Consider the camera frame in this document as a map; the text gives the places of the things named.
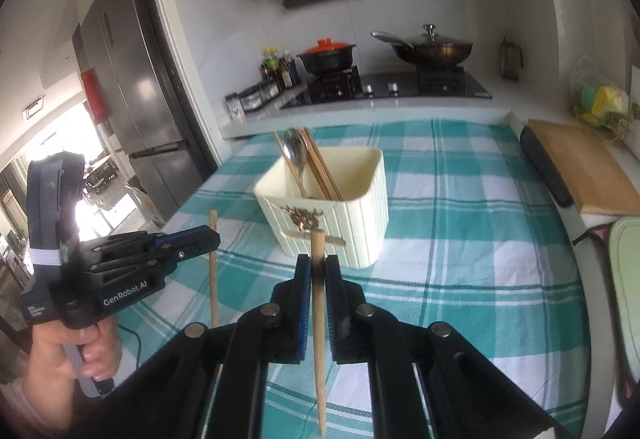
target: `refrigerator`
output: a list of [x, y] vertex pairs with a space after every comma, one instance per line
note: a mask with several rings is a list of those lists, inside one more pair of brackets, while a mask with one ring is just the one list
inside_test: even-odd
[[74, 45], [81, 70], [93, 74], [122, 151], [168, 220], [215, 164], [178, 100], [169, 77], [175, 71], [166, 65], [145, 1], [95, 0]]

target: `tablecloth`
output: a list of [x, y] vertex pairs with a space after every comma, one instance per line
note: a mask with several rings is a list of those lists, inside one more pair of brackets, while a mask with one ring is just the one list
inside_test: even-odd
[[[401, 321], [452, 324], [579, 437], [590, 361], [582, 286], [564, 226], [510, 127], [433, 120], [311, 132], [319, 146], [372, 145], [384, 153], [382, 253], [372, 267], [344, 269], [343, 277]], [[221, 324], [292, 278], [295, 259], [278, 247], [252, 193], [278, 156], [271, 134], [255, 136], [166, 225], [208, 224], [209, 210], [218, 209]], [[208, 262], [198, 257], [120, 322], [139, 332], [146, 359], [189, 322], [209, 324], [209, 314]], [[136, 340], [122, 338], [135, 355]], [[339, 367], [328, 349], [328, 436], [371, 437], [366, 365]], [[310, 353], [300, 366], [272, 365], [262, 437], [319, 436], [315, 403]]]

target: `green cutting board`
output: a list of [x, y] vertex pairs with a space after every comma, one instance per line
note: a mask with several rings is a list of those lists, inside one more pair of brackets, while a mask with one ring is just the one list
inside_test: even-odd
[[640, 379], [640, 218], [625, 217], [609, 236], [611, 273], [630, 374]]

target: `cream ribbed container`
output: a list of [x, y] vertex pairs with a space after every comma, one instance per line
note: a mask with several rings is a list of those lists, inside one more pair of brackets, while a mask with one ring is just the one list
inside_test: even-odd
[[364, 146], [323, 147], [320, 153], [344, 202], [325, 200], [308, 166], [302, 180], [310, 199], [303, 199], [283, 158], [257, 182], [255, 197], [287, 255], [310, 255], [309, 231], [317, 225], [327, 236], [327, 254], [337, 255], [342, 267], [369, 267], [389, 221], [382, 152]]

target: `black glass cooktop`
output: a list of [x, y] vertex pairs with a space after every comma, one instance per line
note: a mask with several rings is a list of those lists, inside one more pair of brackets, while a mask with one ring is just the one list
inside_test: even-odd
[[418, 68], [417, 72], [363, 76], [359, 76], [357, 67], [352, 67], [309, 82], [305, 91], [288, 101], [282, 108], [414, 96], [492, 98], [492, 95], [462, 67], [443, 71]]

